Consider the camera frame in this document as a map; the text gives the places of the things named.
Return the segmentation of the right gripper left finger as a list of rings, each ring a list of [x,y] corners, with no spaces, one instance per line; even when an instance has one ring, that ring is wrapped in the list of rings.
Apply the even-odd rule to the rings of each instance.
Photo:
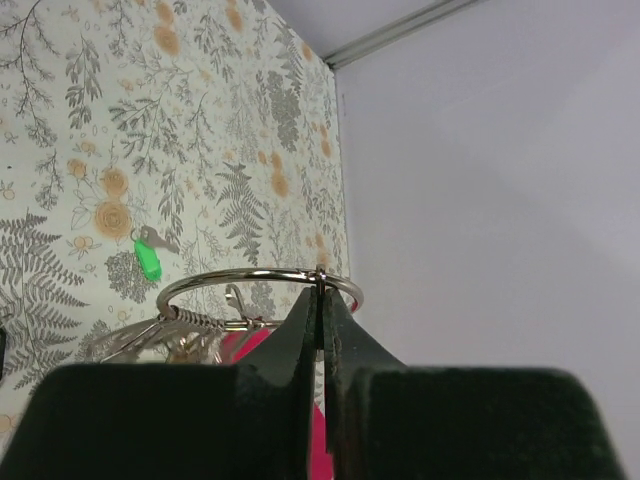
[[[260,344],[300,347],[278,386],[250,360],[226,366],[76,364],[39,384],[1,463],[5,479],[305,479],[310,473],[313,330],[303,290]]]

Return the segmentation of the large metal keyring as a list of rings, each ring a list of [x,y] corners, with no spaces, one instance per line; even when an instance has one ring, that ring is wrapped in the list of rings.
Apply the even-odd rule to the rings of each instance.
[[[322,284],[348,295],[353,312],[364,303],[364,294],[356,284],[327,274],[322,266],[314,270],[240,268],[202,273],[165,287],[156,299],[156,316],[91,340],[88,359],[99,363],[231,362],[252,336],[282,324],[280,320],[250,313],[238,287],[241,282]],[[236,319],[216,318],[170,303],[181,294],[216,285],[225,287],[225,301],[238,314]]]

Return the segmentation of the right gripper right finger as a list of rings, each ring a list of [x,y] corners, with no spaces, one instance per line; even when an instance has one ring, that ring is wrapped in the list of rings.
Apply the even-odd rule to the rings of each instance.
[[[322,306],[327,445],[339,479],[621,479],[600,411],[553,368],[411,367]]]

